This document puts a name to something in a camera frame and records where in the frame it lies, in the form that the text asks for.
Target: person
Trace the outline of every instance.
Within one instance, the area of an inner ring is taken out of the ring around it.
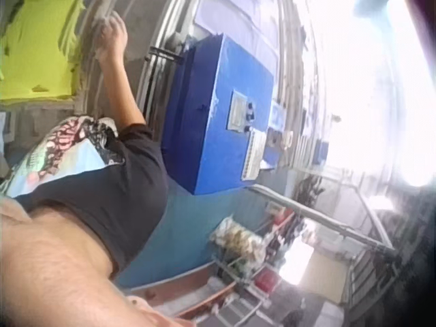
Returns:
[[[129,87],[126,45],[113,13],[97,58],[114,123],[63,121],[0,186],[1,314],[12,326],[189,324],[129,300],[111,282],[147,242],[168,196],[159,146]]]

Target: yellow cloth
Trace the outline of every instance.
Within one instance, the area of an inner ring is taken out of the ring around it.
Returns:
[[[82,0],[25,0],[1,38],[0,99],[71,97],[80,49]]]

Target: blue floor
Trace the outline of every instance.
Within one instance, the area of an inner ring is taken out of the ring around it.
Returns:
[[[258,183],[283,193],[287,170],[263,172]],[[208,238],[226,217],[255,230],[264,220],[267,202],[246,189],[209,196],[192,196],[170,181],[166,213],[140,255],[117,280],[121,287],[135,287],[174,277],[210,262]]]

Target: metal frame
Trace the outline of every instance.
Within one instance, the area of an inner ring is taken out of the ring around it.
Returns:
[[[357,231],[355,231],[352,227],[348,226],[347,224],[338,222],[336,220],[334,220],[333,218],[319,212],[316,211],[312,208],[309,208],[308,206],[305,206],[295,200],[291,200],[275,191],[273,191],[272,189],[269,189],[263,185],[252,185],[250,187],[248,187],[248,189],[250,191],[253,191],[255,193],[260,194],[261,196],[264,196],[265,198],[267,198],[270,201],[276,202],[284,207],[287,208],[291,208],[293,209],[297,214],[301,214],[303,216],[305,216],[306,218],[312,219],[324,226],[326,226],[327,228],[330,228],[331,230],[334,230],[338,233],[340,233],[341,235],[345,236],[345,237],[350,237],[354,240],[357,240],[358,242],[362,243],[363,245],[366,245],[376,251],[382,252],[384,254],[387,255],[395,255],[396,251],[394,249],[394,247],[392,246],[392,243],[390,242],[388,235],[385,231],[385,229],[383,228],[382,223],[380,222],[380,220],[378,219],[377,215],[371,211],[371,209],[367,206],[367,204],[364,204],[364,207],[369,211],[369,215],[371,217],[371,219],[374,219],[377,223],[375,223],[375,227],[377,228],[377,231],[379,231],[380,235],[383,236],[382,242],[379,242],[378,240],[374,240],[373,238],[370,238],[366,235],[363,235]]]

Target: black t-shirt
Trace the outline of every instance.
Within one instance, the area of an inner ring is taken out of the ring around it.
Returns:
[[[91,167],[77,168],[83,161]],[[160,147],[146,125],[131,125],[117,138],[113,128],[101,121],[72,117],[53,129],[0,189],[9,196],[25,189],[15,198],[27,212],[50,203],[70,209],[101,238],[119,273],[138,255],[163,216],[168,197],[163,164]],[[23,173],[30,188],[20,183]]]

